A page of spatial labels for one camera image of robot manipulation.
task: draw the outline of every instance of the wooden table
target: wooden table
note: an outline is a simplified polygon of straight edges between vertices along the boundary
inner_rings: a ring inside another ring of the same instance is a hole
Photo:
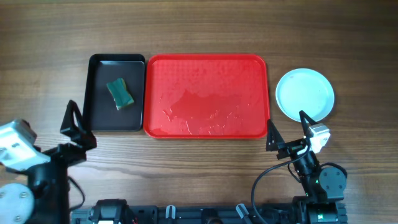
[[[336,102],[320,162],[349,172],[350,223],[398,220],[398,3],[396,1],[5,0],[0,5],[0,121],[24,118],[43,149],[67,139],[59,128],[69,99],[83,107],[88,59],[96,53],[254,53],[268,64],[271,115],[285,140],[300,125],[275,102],[289,70],[324,74]],[[157,141],[137,133],[96,133],[98,148],[69,169],[85,205],[250,203],[254,179],[278,164],[257,141]],[[24,182],[2,168],[0,184]],[[257,202],[302,195],[286,168],[257,187]],[[80,196],[71,192],[71,203]]]

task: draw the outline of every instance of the black cable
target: black cable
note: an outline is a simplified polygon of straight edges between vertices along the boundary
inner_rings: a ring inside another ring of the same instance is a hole
[[[272,171],[272,170],[274,170],[274,169],[278,169],[278,168],[280,168],[280,167],[282,167],[282,166],[289,165],[289,164],[291,164],[291,163],[293,163],[293,162],[297,162],[297,161],[301,160],[303,157],[305,157],[305,156],[308,154],[308,152],[310,152],[310,146],[307,146],[307,150],[305,150],[305,152],[303,153],[303,155],[301,155],[301,156],[298,157],[297,159],[294,159],[294,160],[292,160],[292,161],[283,162],[283,163],[281,163],[281,164],[274,165],[273,167],[268,168],[268,169],[265,170],[263,173],[261,173],[261,174],[257,177],[257,179],[254,181],[253,187],[252,187],[252,189],[251,189],[251,205],[252,205],[252,207],[253,207],[253,209],[254,209],[254,212],[255,212],[256,215],[259,217],[260,221],[263,222],[264,224],[268,224],[268,223],[261,217],[259,211],[257,210],[256,202],[254,201],[254,191],[256,190],[256,185],[257,185],[257,183],[261,180],[262,177],[264,177],[264,176],[265,176],[267,173],[269,173],[270,171]]]
[[[75,180],[73,180],[73,178],[68,176],[68,180],[79,190],[79,192],[81,193],[81,196],[83,197],[83,201],[80,204],[72,206],[72,207],[69,208],[69,212],[71,212],[73,210],[76,210],[76,209],[80,208],[84,204],[84,202],[86,200],[86,195],[83,192],[83,190],[81,189],[81,187],[78,185],[78,183]]]
[[[335,164],[334,162],[326,162],[324,164],[322,164],[320,167],[324,167],[324,166],[332,166],[332,167],[336,167],[337,169],[339,169],[340,171],[342,171],[342,173],[344,174],[344,176],[346,176],[346,179],[348,178],[348,173],[347,170],[344,169],[343,167],[341,167],[340,165]]]
[[[292,177],[294,177],[295,180],[297,180],[298,183],[301,183],[301,180],[294,175],[294,173],[292,172],[292,170],[290,169],[290,164],[287,164],[287,170],[290,172],[290,174],[292,175]]]

